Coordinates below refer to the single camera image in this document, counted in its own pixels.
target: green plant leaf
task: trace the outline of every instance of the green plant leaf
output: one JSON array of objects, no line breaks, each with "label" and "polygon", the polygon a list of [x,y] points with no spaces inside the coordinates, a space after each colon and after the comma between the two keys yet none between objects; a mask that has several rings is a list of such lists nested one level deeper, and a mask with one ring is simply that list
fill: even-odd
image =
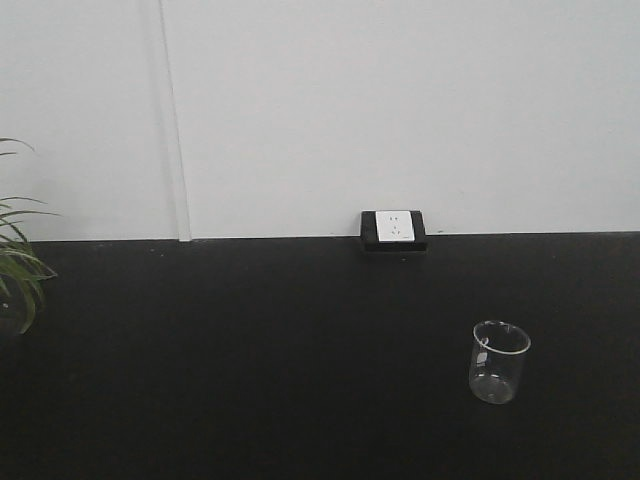
[{"label": "green plant leaf", "polygon": [[4,278],[2,278],[2,276],[0,276],[0,290],[2,290],[2,293],[4,293],[5,297],[7,298],[11,297],[11,292],[7,288],[7,284],[5,283]]},{"label": "green plant leaf", "polygon": [[18,140],[17,138],[0,138],[0,143],[2,142],[15,142],[15,143],[21,143],[22,145],[29,147],[32,151],[36,151],[35,148],[33,148],[31,145],[29,145],[27,142],[23,142],[22,140]]}]

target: wall socket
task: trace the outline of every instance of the wall socket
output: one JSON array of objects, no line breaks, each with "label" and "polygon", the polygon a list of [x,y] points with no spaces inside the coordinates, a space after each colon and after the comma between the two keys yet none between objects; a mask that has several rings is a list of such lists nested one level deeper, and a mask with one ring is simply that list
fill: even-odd
[{"label": "wall socket", "polygon": [[364,211],[360,240],[366,253],[425,253],[427,235],[419,210]]},{"label": "wall socket", "polygon": [[409,210],[377,211],[376,230],[379,242],[413,242],[416,239]]}]

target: potted plant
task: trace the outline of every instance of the potted plant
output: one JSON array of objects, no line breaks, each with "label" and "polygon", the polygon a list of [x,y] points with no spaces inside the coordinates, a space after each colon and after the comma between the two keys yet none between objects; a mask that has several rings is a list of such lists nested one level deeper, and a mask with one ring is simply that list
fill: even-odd
[{"label": "potted plant", "polygon": [[[33,149],[20,140],[0,138],[0,147],[6,142],[17,142]],[[17,152],[0,151],[0,156]],[[44,305],[40,282],[55,276],[35,254],[18,227],[22,215],[42,213],[35,210],[14,209],[16,200],[39,202],[26,197],[0,198],[0,343],[24,333],[33,323],[36,312]]]}]

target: black floor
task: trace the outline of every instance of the black floor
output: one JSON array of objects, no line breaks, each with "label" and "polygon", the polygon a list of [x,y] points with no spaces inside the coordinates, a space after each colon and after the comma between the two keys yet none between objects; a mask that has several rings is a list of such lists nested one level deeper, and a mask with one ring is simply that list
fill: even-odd
[{"label": "black floor", "polygon": [[[640,234],[37,249],[0,478],[640,478]],[[533,341],[504,406],[467,386],[490,318]]]}]

